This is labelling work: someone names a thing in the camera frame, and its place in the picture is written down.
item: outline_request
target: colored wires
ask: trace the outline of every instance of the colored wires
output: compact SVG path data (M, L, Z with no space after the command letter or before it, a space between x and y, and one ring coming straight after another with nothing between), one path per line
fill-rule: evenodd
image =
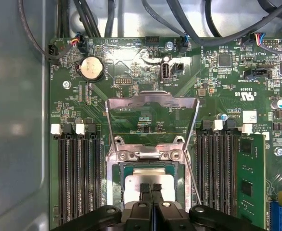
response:
M265 33L255 33L257 46L260 46L263 43L264 36L265 36Z
M256 37L256 44L257 44L258 47L260 47L260 48L262 48L266 51L269 51L271 53L274 53L274 54L282 54L282 51L275 50L275 49L268 47L268 46L263 44L265 33L255 33L255 37Z

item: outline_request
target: black memory slot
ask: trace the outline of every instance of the black memory slot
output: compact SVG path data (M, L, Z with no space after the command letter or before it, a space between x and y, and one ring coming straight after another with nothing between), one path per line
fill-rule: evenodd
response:
M213 194L214 194L214 209L220 210L219 204L219 140L220 140L220 132L214 133L214 153L213 153Z
M73 140L73 156L72 156L72 171L73 171L73 180L72 180L72 208L73 208L73 218L78 217L78 145L77 139Z
M222 173L224 174L223 177L221 176L222 181L224 182L224 200L225 200L225 209L224 212L227 214L231 214L231 207L230 207L230 132L226 132L224 137L224 152L222 155L221 163L223 162Z
M204 132L202 134L202 191L204 195L203 203L208 205L208 133Z
M64 223L65 218L65 165L63 165L63 160L65 160L65 140L59 139L59 225Z
M94 163L94 176L93 176L93 192L94 192L94 207L97 209L101 206L101 152L100 140L95 137L93 139L93 163Z
M214 208L214 168L213 168L213 155L214 155L214 142L213 142L213 135L209 135L208 137L208 147L209 147L209 153L208 153L208 182L209 182L209 206L211 208Z
M197 148L196 148L196 178L197 187L201 197L201 200L204 201L204 192L202 190L202 136L197 138Z
M74 169L73 169L73 152L74 143L72 136L67 136L66 139L66 183L67 183L67 221L73 219L74 208Z
M236 216L236 154L238 150L238 141L234 136L230 136L230 170L231 170L231 180L230 180L230 204L231 204L231 215Z

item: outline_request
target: black connector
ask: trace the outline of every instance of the black connector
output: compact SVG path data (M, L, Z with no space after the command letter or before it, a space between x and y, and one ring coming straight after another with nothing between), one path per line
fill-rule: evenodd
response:
M256 79L258 77L271 78L270 70L266 68L249 69L243 73L244 79Z
M57 56L57 55L59 55L59 49L54 44L49 44L48 45L48 54ZM56 65L56 66L60 65L60 61L58 59L50 59L50 58L48 58L48 61L52 65Z
M82 34L80 34L79 38L80 38L80 42L77 43L78 50L80 51L81 54L89 53L87 42L86 42L84 36Z

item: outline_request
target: ram slot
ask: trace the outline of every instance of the ram slot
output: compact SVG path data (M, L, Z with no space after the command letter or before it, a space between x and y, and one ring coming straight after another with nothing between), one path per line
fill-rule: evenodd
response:
M74 152L74 142L72 136L66 137L66 157L65 157L65 167L66 167L66 204L67 204L67 222L73 219L74 211L74 171L73 171L73 152Z
M213 135L209 135L208 137L208 147L209 147L209 153L208 153L208 182L209 182L209 206L211 208L214 208L214 166L213 166L213 161L214 161L214 137Z
M197 146L196 146L196 178L197 178L197 188L201 197L201 200L203 201L204 204L204 191L202 189L202 182L203 182L203 177L202 177L202 136L197 137Z
M100 140L95 137L92 139L92 159L93 159L93 209L101 206L101 148Z
M203 203L204 205L208 205L208 186L209 186L209 181L208 181L208 133L203 132L202 133L202 191L204 195Z
M213 136L213 195L214 195L214 209L220 210L219 203L219 156L220 156L220 132L215 132Z
M224 176L221 176L222 181L224 182L224 197L225 197L225 209L224 212L227 214L231 214L231 203L230 203L230 193L231 193L231 170L230 170L230 132L226 132L224 137L224 152L222 155L221 163L223 163L223 167L221 167L224 172Z
M231 173L231 193L230 193L230 203L231 203L231 215L236 216L236 155L238 151L238 139L235 139L233 135L230 136L230 173Z
M65 139L59 139L59 225L66 222Z

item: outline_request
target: green circuit board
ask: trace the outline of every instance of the green circuit board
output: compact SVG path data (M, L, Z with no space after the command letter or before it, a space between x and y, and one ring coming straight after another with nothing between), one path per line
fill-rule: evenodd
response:
M61 51L69 41L55 39L51 44ZM171 51L165 46L169 41L174 44ZM282 39L264 39L264 44L282 50ZM183 51L179 38L93 38L87 40L86 46L87 55L73 47L50 67L50 125L58 124L62 129L71 125L71 133L50 135L51 228L96 207L121 204L123 185L121 176L116 176L120 167L114 170L113 201L107 198L105 157L110 151L111 137L105 102L154 90L169 92L176 98L197 97L200 101L189 150L193 169L200 177L198 185L204 191L204 203L222 209L223 202L218 200L219 193L224 192L233 201L225 205L224 212L270 230L269 203L282 191L282 110L275 110L272 105L282 99L282 55L264 51L255 44L238 45L237 41L208 48L189 42ZM98 57L103 63L104 76L96 82L86 81L77 70L78 62L87 56ZM161 63L166 56L173 65L180 66L170 67L172 74L162 79ZM125 143L146 146L170 143L177 135L185 136L192 114L188 109L157 105L145 105L143 111L111 112L116 136L121 136ZM252 124L253 134L243 135L236 128L231 136L219 131L205 134L203 122L213 123L221 114L234 121L236 128ZM76 124L80 123L85 124L87 131L94 126L95 138L89 133L82 139L74 134ZM230 139L232 150L224 145ZM247 140L252 141L250 153L246 153ZM204 152L202 145L207 144L214 148ZM199 171L198 166L208 166L210 161L203 159L200 150L208 155L206 158L221 157L225 166L230 167L230 176L225 179L232 181L233 192L225 184L223 191L217 186L217 194L205 199L211 190L208 185L215 182L215 177L221 177L218 172L223 167L217 164ZM232 158L233 165L228 163ZM179 182L183 170L177 170L174 174ZM210 176L205 173L202 178L201 170L209 171ZM205 178L208 184L202 188ZM179 187L176 197L184 206L183 190Z

